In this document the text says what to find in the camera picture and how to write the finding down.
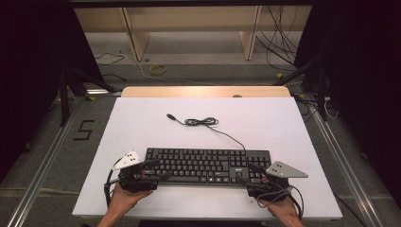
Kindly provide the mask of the black computer keyboard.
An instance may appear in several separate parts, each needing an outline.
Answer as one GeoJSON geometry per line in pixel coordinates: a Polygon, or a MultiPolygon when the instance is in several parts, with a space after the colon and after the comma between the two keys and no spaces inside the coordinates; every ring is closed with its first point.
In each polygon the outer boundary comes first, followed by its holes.
{"type": "Polygon", "coordinates": [[[250,170],[250,164],[271,165],[268,150],[148,148],[146,160],[159,159],[160,164],[149,170],[149,176],[168,171],[165,184],[238,187],[239,175],[251,183],[259,183],[263,175],[250,170]]]}

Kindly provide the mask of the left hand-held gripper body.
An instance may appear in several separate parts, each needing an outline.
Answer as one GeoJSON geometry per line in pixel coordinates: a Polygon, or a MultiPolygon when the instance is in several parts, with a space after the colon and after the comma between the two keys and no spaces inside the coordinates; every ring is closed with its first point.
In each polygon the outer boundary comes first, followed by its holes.
{"type": "Polygon", "coordinates": [[[143,175],[145,169],[142,168],[142,164],[144,162],[135,150],[131,150],[113,165],[112,171],[119,170],[118,181],[124,190],[137,193],[157,189],[156,177],[143,175]]]}

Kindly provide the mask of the person's left hand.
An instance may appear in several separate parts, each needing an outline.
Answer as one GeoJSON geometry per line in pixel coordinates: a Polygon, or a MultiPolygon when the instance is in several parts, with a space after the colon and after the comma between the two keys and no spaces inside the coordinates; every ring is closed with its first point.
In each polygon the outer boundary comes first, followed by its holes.
{"type": "Polygon", "coordinates": [[[152,194],[152,191],[140,191],[132,193],[124,190],[119,183],[114,187],[111,202],[108,206],[107,216],[111,218],[122,218],[141,199],[152,194]]]}

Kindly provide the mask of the white table cover board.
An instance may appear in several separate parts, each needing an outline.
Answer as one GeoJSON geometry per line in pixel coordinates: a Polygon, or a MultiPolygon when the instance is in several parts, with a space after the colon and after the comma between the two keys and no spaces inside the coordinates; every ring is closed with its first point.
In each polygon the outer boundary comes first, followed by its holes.
{"type": "MultiPolygon", "coordinates": [[[[323,172],[296,102],[291,97],[134,98],[114,106],[73,210],[101,217],[103,184],[113,164],[130,150],[148,148],[264,149],[308,174],[293,179],[306,219],[339,219],[341,211],[323,172]]],[[[268,220],[243,188],[161,185],[130,212],[139,219],[268,220]]]]}

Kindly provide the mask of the light wooden furniture frame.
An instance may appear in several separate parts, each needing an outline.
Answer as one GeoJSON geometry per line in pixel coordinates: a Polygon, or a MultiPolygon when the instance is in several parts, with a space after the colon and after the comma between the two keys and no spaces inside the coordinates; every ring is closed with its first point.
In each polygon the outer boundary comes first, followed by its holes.
{"type": "Polygon", "coordinates": [[[244,57],[253,57],[258,31],[302,31],[310,6],[76,8],[86,32],[124,32],[136,60],[143,59],[151,32],[236,31],[244,57]]]}

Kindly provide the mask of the black metal stand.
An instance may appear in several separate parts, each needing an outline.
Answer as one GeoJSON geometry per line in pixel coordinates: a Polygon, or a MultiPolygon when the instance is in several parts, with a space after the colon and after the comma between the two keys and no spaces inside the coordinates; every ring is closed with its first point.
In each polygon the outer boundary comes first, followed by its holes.
{"type": "Polygon", "coordinates": [[[325,66],[321,61],[317,60],[316,58],[312,59],[310,62],[298,68],[287,77],[279,79],[277,82],[273,83],[273,86],[283,86],[301,75],[305,76],[301,84],[302,91],[317,93],[317,111],[320,117],[326,121],[327,116],[324,109],[326,77],[325,66]]]}
{"type": "Polygon", "coordinates": [[[102,76],[97,78],[77,68],[66,68],[62,70],[59,76],[61,126],[64,126],[67,123],[70,115],[67,89],[70,89],[75,96],[83,97],[88,93],[87,89],[83,85],[84,81],[89,81],[111,93],[121,92],[121,89],[114,88],[113,86],[107,84],[103,80],[102,76]]]}

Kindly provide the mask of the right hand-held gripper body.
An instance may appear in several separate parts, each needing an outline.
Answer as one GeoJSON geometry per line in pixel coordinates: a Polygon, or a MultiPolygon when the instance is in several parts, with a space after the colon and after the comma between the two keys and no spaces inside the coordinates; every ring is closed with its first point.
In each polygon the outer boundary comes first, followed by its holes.
{"type": "Polygon", "coordinates": [[[289,178],[307,178],[308,174],[280,161],[266,167],[267,177],[251,178],[248,195],[258,200],[283,201],[290,194],[289,178]]]}

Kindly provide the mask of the person's right hand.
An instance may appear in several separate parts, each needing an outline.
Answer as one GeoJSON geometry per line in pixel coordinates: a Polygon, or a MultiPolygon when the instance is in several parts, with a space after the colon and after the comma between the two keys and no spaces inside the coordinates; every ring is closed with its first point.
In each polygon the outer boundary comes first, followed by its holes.
{"type": "Polygon", "coordinates": [[[295,205],[290,198],[270,203],[268,210],[282,222],[291,222],[299,219],[295,205]]]}

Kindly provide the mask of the black curtain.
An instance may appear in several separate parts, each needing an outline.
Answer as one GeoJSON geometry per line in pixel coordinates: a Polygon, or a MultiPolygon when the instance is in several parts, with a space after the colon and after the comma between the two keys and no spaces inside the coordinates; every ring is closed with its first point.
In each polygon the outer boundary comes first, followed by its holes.
{"type": "Polygon", "coordinates": [[[60,89],[102,81],[69,0],[0,0],[0,183],[60,89]]]}
{"type": "Polygon", "coordinates": [[[312,0],[295,64],[325,50],[340,114],[401,208],[401,0],[312,0]]]}

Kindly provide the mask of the yellow tape roll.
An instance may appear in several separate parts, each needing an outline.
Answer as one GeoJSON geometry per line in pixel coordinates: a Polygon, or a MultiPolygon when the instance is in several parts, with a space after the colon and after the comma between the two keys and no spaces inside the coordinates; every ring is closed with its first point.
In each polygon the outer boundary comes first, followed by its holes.
{"type": "Polygon", "coordinates": [[[166,67],[164,65],[152,65],[150,67],[150,73],[155,76],[160,76],[166,72],[166,67]]]}

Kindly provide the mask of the light wooden table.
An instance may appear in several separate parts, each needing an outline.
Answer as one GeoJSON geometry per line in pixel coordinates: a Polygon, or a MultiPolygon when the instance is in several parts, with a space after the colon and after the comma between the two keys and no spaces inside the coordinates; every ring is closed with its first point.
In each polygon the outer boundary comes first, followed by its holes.
{"type": "Polygon", "coordinates": [[[290,97],[284,86],[131,86],[122,97],[290,97]]]}

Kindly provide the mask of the metal floor rail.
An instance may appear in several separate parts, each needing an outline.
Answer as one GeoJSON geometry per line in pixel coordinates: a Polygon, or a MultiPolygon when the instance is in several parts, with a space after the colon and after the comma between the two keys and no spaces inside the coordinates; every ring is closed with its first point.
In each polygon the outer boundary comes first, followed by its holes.
{"type": "Polygon", "coordinates": [[[354,200],[361,212],[361,215],[365,219],[367,227],[384,227],[381,218],[375,210],[374,204],[365,192],[361,182],[358,180],[355,171],[352,169],[350,163],[347,161],[342,149],[334,135],[329,128],[328,124],[323,121],[320,117],[318,109],[316,107],[310,107],[311,117],[316,121],[320,132],[326,144],[329,146],[329,150],[332,153],[340,172],[350,189],[354,200]]]}
{"type": "Polygon", "coordinates": [[[33,177],[33,180],[30,182],[29,187],[25,190],[24,196],[20,199],[19,203],[14,209],[12,216],[7,223],[7,227],[23,227],[26,217],[29,214],[34,201],[36,200],[51,167],[60,153],[61,146],[65,141],[77,111],[82,105],[83,101],[83,97],[77,97],[72,102],[72,107],[69,111],[67,120],[65,121],[64,125],[59,128],[56,137],[44,156],[39,169],[33,177]]]}

